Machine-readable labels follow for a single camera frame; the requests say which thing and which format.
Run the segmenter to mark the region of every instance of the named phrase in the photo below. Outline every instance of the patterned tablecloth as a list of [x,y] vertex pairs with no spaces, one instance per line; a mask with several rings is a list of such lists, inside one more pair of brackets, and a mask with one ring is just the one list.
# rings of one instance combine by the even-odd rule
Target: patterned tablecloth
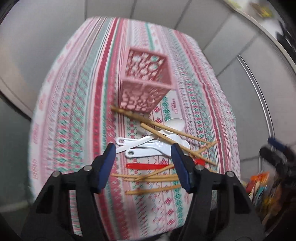
[[[119,74],[127,46],[168,55],[177,82],[150,113],[163,123],[179,117],[185,131],[218,143],[203,155],[224,173],[239,176],[235,118],[214,71],[196,41],[176,30],[151,23],[90,18],[70,38],[49,71],[39,95],[31,127],[29,170],[36,197],[54,170],[77,171],[92,163],[115,138],[148,134],[137,121],[110,111],[118,104]],[[202,143],[187,139],[191,149]],[[164,156],[127,159],[117,154],[112,173],[140,174],[126,169],[128,162],[169,163]],[[104,192],[96,195],[99,212],[111,240],[148,237],[184,224],[191,196],[184,189],[126,196],[126,190],[150,189],[173,183],[132,183],[110,177]],[[73,227],[80,232],[75,193],[71,192]]]

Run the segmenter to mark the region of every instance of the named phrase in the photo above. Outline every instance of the chopstick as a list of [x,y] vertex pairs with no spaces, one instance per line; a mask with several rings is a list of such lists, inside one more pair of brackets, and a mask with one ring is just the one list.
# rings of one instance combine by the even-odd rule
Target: chopstick
[[142,194],[146,194],[146,193],[155,193],[155,192],[162,192],[162,191],[168,191],[168,190],[172,190],[175,188],[180,188],[181,185],[174,185],[174,186],[170,186],[170,187],[165,187],[165,188],[153,188],[153,189],[138,189],[138,190],[133,190],[133,191],[126,191],[126,195],[142,195]]
[[[164,139],[165,141],[167,141],[167,142],[170,143],[170,144],[175,144],[175,143],[177,143],[177,142],[173,141],[172,139],[168,138],[167,136],[165,136],[165,135],[159,133],[159,132],[156,131],[155,129],[151,128],[150,126],[146,125],[146,124],[143,123],[143,122],[141,123],[141,127],[143,127],[143,128],[144,128],[145,130],[147,130],[147,131],[150,131],[151,133],[155,134],[156,136],[158,136],[158,137]],[[182,150],[187,151],[187,152],[191,153],[192,155],[197,156],[197,157],[199,157],[199,158],[205,160],[207,163],[210,163],[210,164],[212,164],[212,165],[214,165],[214,166],[217,166],[216,163],[210,161],[209,159],[207,159],[207,158],[205,158],[205,157],[203,157],[202,155],[199,154],[199,153],[203,152],[204,150],[206,150],[206,149],[212,147],[214,144],[216,144],[216,142],[213,142],[213,143],[209,144],[208,146],[206,146],[206,147],[204,147],[204,148],[202,148],[202,149],[200,149],[200,150],[198,150],[198,151],[190,150],[189,148],[187,148],[187,147],[185,147],[185,146],[183,146],[183,145],[181,145],[181,144],[179,144],[179,146],[180,146],[180,148],[181,148]]]
[[[140,175],[126,175],[126,174],[111,174],[111,176],[113,177],[125,177],[125,178],[133,178],[136,179],[138,178]],[[168,174],[168,175],[157,175],[152,177],[153,179],[163,179],[163,178],[173,178],[173,177],[178,177],[177,174]]]
[[115,106],[111,106],[111,110],[117,112],[117,113],[120,113],[120,114],[123,114],[125,116],[128,116],[129,118],[132,118],[132,119],[135,119],[135,120],[138,120],[140,122],[143,122],[143,123],[146,123],[146,124],[149,124],[149,125],[152,125],[152,126],[156,126],[158,128],[161,128],[161,129],[164,129],[164,130],[167,130],[167,131],[170,131],[170,132],[173,132],[175,134],[178,134],[178,135],[181,135],[181,136],[185,136],[185,137],[189,137],[191,139],[194,139],[194,140],[197,140],[197,141],[201,141],[201,142],[204,142],[204,143],[207,143],[207,144],[212,144],[212,142],[209,142],[209,141],[206,141],[206,140],[203,140],[201,138],[198,138],[198,137],[195,137],[195,136],[192,136],[190,134],[187,134],[185,132],[182,132],[182,131],[178,131],[176,129],[173,129],[171,127],[168,127],[168,126],[165,126],[163,124],[160,124],[160,123],[157,123],[155,121],[152,121],[146,117],[143,117],[141,115],[138,115],[138,114],[134,114],[132,113],[131,111],[126,111],[124,109],[120,109],[120,108],[117,108]]
[[160,173],[160,172],[163,172],[163,171],[169,170],[169,169],[174,168],[174,167],[175,167],[174,164],[170,164],[170,165],[168,165],[168,166],[166,166],[166,167],[164,167],[164,168],[162,168],[162,169],[158,169],[158,170],[156,170],[156,171],[154,171],[154,172],[152,172],[152,173],[149,173],[149,174],[146,174],[146,175],[141,175],[141,176],[137,177],[137,178],[135,179],[135,181],[139,181],[139,180],[141,180],[141,179],[145,179],[145,178],[147,178],[147,177],[153,176],[153,175],[155,175],[155,174],[158,174],[158,173]]
[[178,177],[171,177],[171,178],[145,178],[141,179],[139,181],[135,181],[134,178],[124,178],[123,181],[129,181],[129,182],[147,182],[147,183],[158,183],[158,182],[173,182],[173,181],[179,181]]

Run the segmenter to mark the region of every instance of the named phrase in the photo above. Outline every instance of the red spoon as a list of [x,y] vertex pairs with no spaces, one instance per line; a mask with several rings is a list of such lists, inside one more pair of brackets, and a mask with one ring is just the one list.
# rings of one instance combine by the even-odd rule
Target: red spoon
[[144,164],[144,163],[127,163],[126,168],[137,170],[157,170],[166,167],[167,164]]

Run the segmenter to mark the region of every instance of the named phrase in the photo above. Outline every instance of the pink basket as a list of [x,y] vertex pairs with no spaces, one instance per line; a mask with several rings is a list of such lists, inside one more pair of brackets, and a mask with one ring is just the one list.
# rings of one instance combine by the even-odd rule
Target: pink basket
[[154,107],[175,82],[167,56],[139,48],[129,48],[120,75],[120,108],[142,113]]

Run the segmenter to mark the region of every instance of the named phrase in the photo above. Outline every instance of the white measuring spoon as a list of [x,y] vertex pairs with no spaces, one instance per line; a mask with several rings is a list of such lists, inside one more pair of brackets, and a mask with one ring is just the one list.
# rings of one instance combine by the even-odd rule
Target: white measuring spoon
[[[185,146],[187,148],[190,148],[188,141],[182,140],[178,135],[171,134],[171,135],[168,135],[168,137],[170,139],[174,140],[175,142],[182,144],[183,146]],[[161,156],[161,155],[170,156],[171,144],[167,144],[162,141],[147,142],[147,143],[141,145],[141,147],[144,147],[144,149],[127,150],[125,152],[126,157],[135,158],[135,157]]]
[[[164,123],[165,126],[168,126],[170,128],[173,128],[173,129],[176,129],[178,131],[182,131],[185,127],[185,121],[181,118],[171,118],[169,120],[167,120],[165,123]],[[172,132],[170,131],[167,131],[167,130],[160,130],[159,133],[161,134],[165,134],[165,135],[169,135],[171,134]],[[121,137],[118,137],[116,139],[116,142],[120,142],[120,139]],[[128,150],[128,149],[131,149],[131,148],[134,148],[134,147],[137,147],[138,145],[142,145],[148,141],[151,141],[153,140],[154,138],[156,138],[156,136],[154,134],[151,134],[149,136],[145,136],[141,139],[138,139],[137,141],[134,141],[133,143],[130,143],[128,145],[124,145],[124,146],[121,146],[119,148],[116,149],[116,153],[120,153],[120,152],[123,152],[125,150]]]

